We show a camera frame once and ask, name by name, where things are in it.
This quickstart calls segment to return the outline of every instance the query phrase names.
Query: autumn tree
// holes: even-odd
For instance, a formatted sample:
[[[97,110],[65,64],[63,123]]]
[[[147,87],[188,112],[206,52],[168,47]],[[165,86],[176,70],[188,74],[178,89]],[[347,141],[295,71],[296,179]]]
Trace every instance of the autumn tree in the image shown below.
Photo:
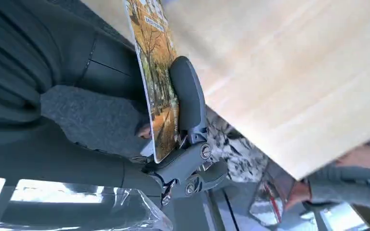
[[[138,34],[136,34],[136,43],[138,44],[138,47],[140,48],[141,52],[144,54],[145,59],[149,66],[149,72],[151,76],[151,80],[153,83],[157,83],[158,80],[155,76],[154,70],[152,68],[152,61],[151,61],[151,54],[155,49],[160,47],[160,39],[162,33],[160,33],[157,29],[150,25],[144,25],[142,22],[144,21],[144,13],[142,12],[143,8],[144,10],[146,7],[149,7],[148,4],[146,4],[145,7],[142,5],[139,6],[137,4],[136,0],[127,0],[130,4],[130,18],[135,23],[136,26],[140,29],[140,38],[138,38]],[[158,107],[158,102],[156,101],[158,99],[157,91],[155,89],[155,86],[152,86],[153,96],[154,96],[154,105],[155,105],[155,113],[156,115],[160,114],[160,109]]]

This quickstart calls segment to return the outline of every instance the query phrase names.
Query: light wood surface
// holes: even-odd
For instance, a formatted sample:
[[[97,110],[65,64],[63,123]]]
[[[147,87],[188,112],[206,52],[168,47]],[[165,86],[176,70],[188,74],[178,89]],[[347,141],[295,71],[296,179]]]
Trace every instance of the light wood surface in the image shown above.
[[[131,39],[121,0],[83,0]],[[171,0],[207,104],[296,179],[370,139],[370,0]]]

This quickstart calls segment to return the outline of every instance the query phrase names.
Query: finger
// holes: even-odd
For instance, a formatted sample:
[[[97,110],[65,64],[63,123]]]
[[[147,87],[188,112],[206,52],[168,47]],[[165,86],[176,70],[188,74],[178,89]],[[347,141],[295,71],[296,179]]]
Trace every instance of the finger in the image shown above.
[[[299,201],[295,200],[295,199],[290,199],[288,200],[288,202],[286,203],[286,210],[289,210],[291,209],[292,207],[294,207]]]

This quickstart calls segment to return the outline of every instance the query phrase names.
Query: plastic wrap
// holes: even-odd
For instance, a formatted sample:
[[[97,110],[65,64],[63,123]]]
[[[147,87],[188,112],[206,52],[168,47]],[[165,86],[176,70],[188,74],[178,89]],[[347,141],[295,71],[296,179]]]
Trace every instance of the plastic wrap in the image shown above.
[[[0,179],[0,231],[173,229],[164,213],[137,189],[39,180],[2,185]]]
[[[294,183],[292,176],[274,162],[270,162],[249,213],[263,226],[279,224]]]

